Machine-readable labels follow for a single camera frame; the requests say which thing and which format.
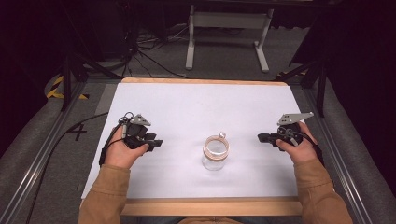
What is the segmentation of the white metal desk frame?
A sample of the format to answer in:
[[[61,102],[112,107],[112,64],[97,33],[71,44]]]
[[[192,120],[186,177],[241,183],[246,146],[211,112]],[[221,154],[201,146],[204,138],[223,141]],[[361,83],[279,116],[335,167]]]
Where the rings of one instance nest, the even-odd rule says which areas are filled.
[[[272,9],[268,9],[263,14],[203,12],[197,11],[195,6],[191,5],[189,15],[189,44],[185,63],[186,69],[191,70],[193,68],[195,50],[194,29],[196,27],[260,29],[261,37],[258,41],[254,42],[254,48],[261,70],[264,73],[268,73],[269,65],[264,55],[263,45],[270,29],[273,14],[274,11]]]

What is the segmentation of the white table mat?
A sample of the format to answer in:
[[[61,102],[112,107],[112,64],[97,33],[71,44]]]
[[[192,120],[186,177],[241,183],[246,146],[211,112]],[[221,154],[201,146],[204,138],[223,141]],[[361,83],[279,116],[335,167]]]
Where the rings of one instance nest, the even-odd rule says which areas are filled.
[[[288,86],[121,83],[100,140],[128,112],[141,114],[163,140],[133,165],[130,199],[293,196],[296,180],[287,153],[259,141],[279,118],[299,107]],[[222,169],[202,165],[209,136],[226,133]]]

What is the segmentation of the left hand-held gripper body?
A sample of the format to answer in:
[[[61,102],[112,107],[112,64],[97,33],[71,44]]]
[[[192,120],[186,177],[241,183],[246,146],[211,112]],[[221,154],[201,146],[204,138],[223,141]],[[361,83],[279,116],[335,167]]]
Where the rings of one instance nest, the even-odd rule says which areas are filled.
[[[150,123],[141,114],[127,119],[123,125],[124,144],[130,149],[144,145],[148,126]]]

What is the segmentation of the yellow and black floor tape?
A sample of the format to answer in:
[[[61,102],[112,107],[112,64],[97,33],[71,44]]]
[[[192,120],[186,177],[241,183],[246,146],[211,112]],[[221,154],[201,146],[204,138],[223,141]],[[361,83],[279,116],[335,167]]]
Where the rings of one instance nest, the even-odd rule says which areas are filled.
[[[64,95],[60,92],[57,92],[58,88],[60,87],[60,85],[62,84],[62,82],[64,81],[64,77],[62,75],[59,75],[53,82],[53,84],[51,85],[48,93],[47,93],[47,97],[48,98],[58,98],[58,99],[63,99]]]

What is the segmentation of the glass jar with wooden rim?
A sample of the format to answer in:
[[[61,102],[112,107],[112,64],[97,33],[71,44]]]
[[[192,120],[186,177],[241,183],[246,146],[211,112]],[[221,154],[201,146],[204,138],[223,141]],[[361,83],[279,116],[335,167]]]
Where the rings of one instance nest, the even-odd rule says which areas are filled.
[[[202,165],[209,171],[223,168],[230,150],[229,142],[218,135],[209,136],[203,147]]]

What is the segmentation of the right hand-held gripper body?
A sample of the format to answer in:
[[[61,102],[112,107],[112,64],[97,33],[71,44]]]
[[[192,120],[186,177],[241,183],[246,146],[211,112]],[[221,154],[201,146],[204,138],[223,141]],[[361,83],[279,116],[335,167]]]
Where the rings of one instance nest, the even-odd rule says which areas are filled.
[[[277,122],[277,133],[280,135],[280,139],[295,147],[300,145],[304,139],[308,139],[308,135],[301,131],[299,122],[313,116],[313,112],[283,114]]]

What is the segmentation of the black metal stand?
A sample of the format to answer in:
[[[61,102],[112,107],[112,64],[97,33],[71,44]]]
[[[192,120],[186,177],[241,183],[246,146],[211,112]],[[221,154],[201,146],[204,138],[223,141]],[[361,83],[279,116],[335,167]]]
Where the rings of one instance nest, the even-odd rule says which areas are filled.
[[[280,72],[275,78],[277,82],[285,82],[286,80],[295,77],[302,72],[305,72],[304,78],[300,81],[300,86],[303,89],[311,89],[315,83],[318,83],[316,109],[319,115],[324,117],[324,95],[326,89],[326,68],[323,61],[313,61],[307,64],[298,66],[289,72]]]
[[[64,78],[64,99],[62,111],[65,111],[72,102],[72,81],[74,77],[77,83],[85,83],[88,80],[88,73],[84,64],[89,65],[93,70],[104,74],[112,79],[121,79],[99,63],[84,57],[82,54],[71,52],[65,58],[62,66],[62,76]]]

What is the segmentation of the aluminium floor rail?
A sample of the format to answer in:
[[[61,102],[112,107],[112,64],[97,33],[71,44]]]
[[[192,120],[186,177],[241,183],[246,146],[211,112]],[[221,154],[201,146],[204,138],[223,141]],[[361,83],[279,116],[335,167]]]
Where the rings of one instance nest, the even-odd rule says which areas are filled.
[[[78,100],[79,95],[84,90],[85,85],[85,82],[78,82],[71,91],[71,96],[65,110],[57,114],[56,120],[53,121],[43,144],[37,151],[32,163],[25,172],[21,183],[19,184],[10,202],[7,204],[5,211],[3,212],[2,216],[0,216],[0,224],[12,224],[15,217],[20,212],[22,205],[35,185],[35,182],[39,178],[46,161],[50,157],[50,152],[55,146],[55,138],[60,134],[67,116]]]
[[[304,90],[304,95],[309,103],[310,108],[314,111],[315,120],[324,135],[325,142],[327,144],[327,154],[332,161],[338,178],[340,179],[341,186],[346,194],[347,200],[358,224],[373,224],[367,209],[361,199],[361,196],[356,188],[355,181],[353,180],[350,172],[347,169],[347,165],[344,163],[343,158],[338,150],[337,145],[332,137],[329,127],[324,118],[319,115],[316,107],[315,95],[309,91]]]

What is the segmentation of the person's left hand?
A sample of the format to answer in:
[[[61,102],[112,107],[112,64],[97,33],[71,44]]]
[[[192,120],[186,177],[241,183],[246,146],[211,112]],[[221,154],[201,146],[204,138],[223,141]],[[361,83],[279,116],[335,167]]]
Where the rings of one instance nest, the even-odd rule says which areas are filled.
[[[134,162],[148,150],[149,145],[145,144],[136,149],[129,149],[121,139],[122,128],[119,127],[113,134],[110,145],[106,151],[105,165],[112,165],[124,169],[130,169]]]

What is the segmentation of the person's right hand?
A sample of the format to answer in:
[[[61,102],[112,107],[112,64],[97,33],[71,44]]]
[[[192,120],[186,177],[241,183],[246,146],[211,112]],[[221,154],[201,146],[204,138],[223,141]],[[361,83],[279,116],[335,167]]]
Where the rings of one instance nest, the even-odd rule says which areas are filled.
[[[295,147],[280,139],[276,140],[276,144],[290,155],[290,158],[294,164],[303,161],[315,160],[318,157],[314,148],[314,145],[316,145],[318,141],[311,134],[305,123],[299,122],[299,126],[302,133],[305,133],[312,140],[312,142],[310,142],[307,139],[304,139],[301,144]]]

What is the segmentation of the wooden table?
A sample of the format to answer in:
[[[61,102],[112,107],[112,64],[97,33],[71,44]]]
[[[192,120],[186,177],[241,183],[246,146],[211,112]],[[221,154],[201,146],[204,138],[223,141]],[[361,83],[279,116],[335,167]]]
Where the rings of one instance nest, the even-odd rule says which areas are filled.
[[[125,78],[121,83],[166,84],[234,84],[288,86],[283,82],[198,80],[167,78]],[[302,206],[297,197],[210,197],[210,198],[164,198],[130,199],[122,211],[125,216],[299,216]]]

